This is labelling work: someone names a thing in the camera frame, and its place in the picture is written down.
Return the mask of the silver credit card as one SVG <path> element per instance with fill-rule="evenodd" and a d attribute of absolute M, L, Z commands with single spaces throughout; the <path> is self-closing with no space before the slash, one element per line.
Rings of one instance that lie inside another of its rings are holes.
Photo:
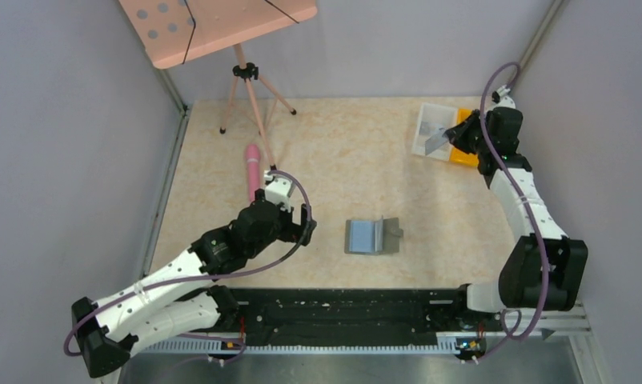
<path fill-rule="evenodd" d="M 445 133 L 432 135 L 424 144 L 424 155 L 429 156 L 447 143 L 449 139 Z"/>

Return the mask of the grey-green leather card holder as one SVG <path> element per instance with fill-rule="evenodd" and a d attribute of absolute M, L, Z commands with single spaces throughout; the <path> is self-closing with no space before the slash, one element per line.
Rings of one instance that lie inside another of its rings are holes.
<path fill-rule="evenodd" d="M 349 225 L 351 220 L 345 224 L 344 253 L 353 254 L 348 250 L 349 243 Z M 398 218 L 380 218 L 377 220 L 367 220 L 375 223 L 375 245 L 376 252 L 373 254 L 359 255 L 385 255 L 397 254 L 400 249 L 400 242 L 403 238 L 403 229 L 399 226 Z"/>

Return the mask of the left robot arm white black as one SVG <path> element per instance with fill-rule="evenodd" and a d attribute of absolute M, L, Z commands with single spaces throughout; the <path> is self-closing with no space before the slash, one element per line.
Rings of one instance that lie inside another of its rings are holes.
<path fill-rule="evenodd" d="M 156 342 L 196 330 L 230 330 L 239 323 L 239 304 L 216 282 L 258 273 L 243 268 L 274 242 L 293 245 L 275 265 L 306 246 L 316 222 L 308 202 L 301 209 L 296 224 L 292 210 L 256 200 L 132 286 L 97 300 L 80 298 L 71 306 L 64 354 L 82 357 L 90 377 L 101 378 Z"/>

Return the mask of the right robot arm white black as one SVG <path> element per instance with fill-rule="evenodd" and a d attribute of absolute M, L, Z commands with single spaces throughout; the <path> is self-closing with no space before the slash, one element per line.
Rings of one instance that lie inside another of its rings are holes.
<path fill-rule="evenodd" d="M 532 166 L 518 151 L 522 123 L 519 110 L 501 106 L 486 114 L 473 110 L 445 133 L 457 150 L 477 157 L 516 240 L 497 281 L 469 285 L 467 298 L 452 306 L 451 320 L 462 330 L 473 329 L 484 312 L 536 308 L 542 293 L 547 311 L 576 304 L 588 248 L 562 230 L 540 197 Z"/>

